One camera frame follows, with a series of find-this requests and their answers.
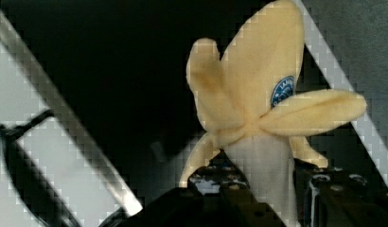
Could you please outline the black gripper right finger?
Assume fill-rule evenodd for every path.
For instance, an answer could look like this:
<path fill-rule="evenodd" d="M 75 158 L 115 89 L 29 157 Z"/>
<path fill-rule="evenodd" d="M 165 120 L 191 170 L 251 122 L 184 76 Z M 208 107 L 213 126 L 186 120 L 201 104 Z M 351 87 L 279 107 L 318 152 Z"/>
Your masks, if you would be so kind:
<path fill-rule="evenodd" d="M 388 188 L 360 174 L 297 159 L 293 173 L 301 227 L 388 227 Z"/>

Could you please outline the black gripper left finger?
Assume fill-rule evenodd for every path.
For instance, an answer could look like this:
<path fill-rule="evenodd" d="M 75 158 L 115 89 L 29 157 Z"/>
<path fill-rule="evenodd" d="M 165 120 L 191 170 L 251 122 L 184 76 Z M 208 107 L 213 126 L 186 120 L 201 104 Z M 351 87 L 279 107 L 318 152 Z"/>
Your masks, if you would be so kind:
<path fill-rule="evenodd" d="M 273 208 L 259 202 L 244 174 L 217 154 L 175 187 L 128 217 L 118 209 L 100 227 L 286 227 Z"/>

